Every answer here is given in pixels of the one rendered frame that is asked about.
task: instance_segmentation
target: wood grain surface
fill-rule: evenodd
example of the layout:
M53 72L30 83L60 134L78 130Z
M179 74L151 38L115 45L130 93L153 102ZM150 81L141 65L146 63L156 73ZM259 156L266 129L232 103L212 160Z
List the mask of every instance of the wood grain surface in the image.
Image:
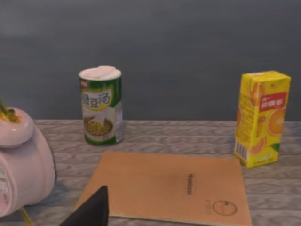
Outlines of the wood grain surface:
M91 146L81 120L37 120L56 161L58 179L51 195L26 207L35 226L57 226L70 215L103 151L172 153L232 157L235 122L127 121L124 140L114 146ZM279 161L242 167L254 226L301 226L301 122L286 122ZM19 213L0 226L24 226ZM109 226L188 226L168 222L110 218Z

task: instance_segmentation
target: red label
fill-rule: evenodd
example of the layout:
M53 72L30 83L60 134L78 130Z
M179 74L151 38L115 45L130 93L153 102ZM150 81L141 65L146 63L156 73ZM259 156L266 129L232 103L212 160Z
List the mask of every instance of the red label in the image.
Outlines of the red label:
M287 93L273 93L261 97L259 112L283 108Z
M89 82L88 81L80 81L80 85L83 89L87 88L88 85L89 85Z

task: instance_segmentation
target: green leaf image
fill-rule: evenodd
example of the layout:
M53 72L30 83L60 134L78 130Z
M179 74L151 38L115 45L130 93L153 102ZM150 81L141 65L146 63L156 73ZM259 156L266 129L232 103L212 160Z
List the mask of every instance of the green leaf image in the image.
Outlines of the green leaf image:
M280 143L271 144L270 147L273 148L276 152L279 152Z

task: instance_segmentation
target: black object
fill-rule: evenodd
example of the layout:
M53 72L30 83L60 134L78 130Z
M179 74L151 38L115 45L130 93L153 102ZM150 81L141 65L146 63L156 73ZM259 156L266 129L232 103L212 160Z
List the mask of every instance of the black object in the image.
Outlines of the black object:
M60 226L108 226L108 187L102 186Z

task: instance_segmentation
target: juice box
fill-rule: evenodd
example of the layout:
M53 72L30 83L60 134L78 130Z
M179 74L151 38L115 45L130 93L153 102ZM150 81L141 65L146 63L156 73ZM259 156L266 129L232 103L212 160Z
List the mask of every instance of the juice box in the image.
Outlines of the juice box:
M290 81L276 71L242 75L234 156L243 165L278 160Z

